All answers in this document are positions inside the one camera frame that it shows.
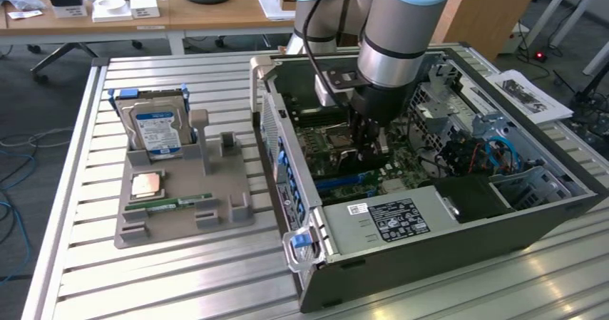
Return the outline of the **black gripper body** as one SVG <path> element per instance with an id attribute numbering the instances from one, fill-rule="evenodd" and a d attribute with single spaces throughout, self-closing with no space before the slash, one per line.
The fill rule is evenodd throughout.
<path id="1" fill-rule="evenodd" d="M 350 99 L 353 110 L 380 125 L 388 125 L 400 115 L 408 94 L 406 86 L 384 88 L 377 85 L 356 87 Z"/>

